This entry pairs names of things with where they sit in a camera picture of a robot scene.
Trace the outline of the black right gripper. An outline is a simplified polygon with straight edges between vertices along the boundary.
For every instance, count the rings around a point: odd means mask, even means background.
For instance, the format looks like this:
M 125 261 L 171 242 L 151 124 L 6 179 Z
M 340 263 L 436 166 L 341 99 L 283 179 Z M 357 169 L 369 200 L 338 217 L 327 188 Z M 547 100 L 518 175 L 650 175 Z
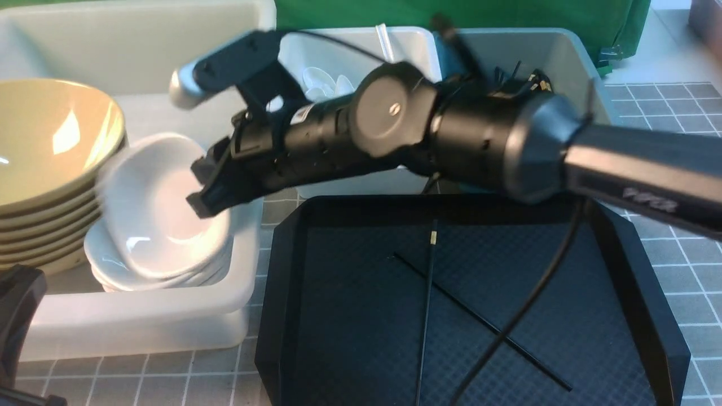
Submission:
M 271 123 L 240 119 L 231 136 L 192 163 L 201 190 L 186 201 L 208 219 L 283 188 L 360 175 L 362 154 L 351 140 L 348 107 L 327 101 Z

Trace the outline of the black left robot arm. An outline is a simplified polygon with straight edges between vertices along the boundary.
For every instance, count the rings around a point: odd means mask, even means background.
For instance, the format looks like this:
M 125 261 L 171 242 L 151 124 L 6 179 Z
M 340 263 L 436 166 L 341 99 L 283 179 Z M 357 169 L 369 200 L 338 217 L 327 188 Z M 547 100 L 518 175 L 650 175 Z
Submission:
M 16 264 L 2 272 L 1 405 L 67 405 L 61 396 L 44 398 L 15 388 L 20 353 L 46 291 L 46 277 L 39 269 Z

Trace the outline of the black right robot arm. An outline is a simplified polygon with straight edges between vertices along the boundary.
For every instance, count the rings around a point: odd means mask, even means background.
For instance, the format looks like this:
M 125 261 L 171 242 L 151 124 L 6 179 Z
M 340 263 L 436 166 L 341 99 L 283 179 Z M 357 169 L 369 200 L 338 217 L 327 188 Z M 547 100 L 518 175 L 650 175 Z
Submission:
M 175 71 L 175 105 L 234 87 L 232 135 L 191 165 L 187 201 L 214 218 L 284 188 L 396 169 L 527 204 L 588 196 L 720 240 L 720 138 L 601 125 L 565 96 L 503 92 L 443 15 L 468 74 L 433 82 L 410 62 L 380 65 L 345 96 L 312 102 L 279 61 L 291 30 L 251 30 Z

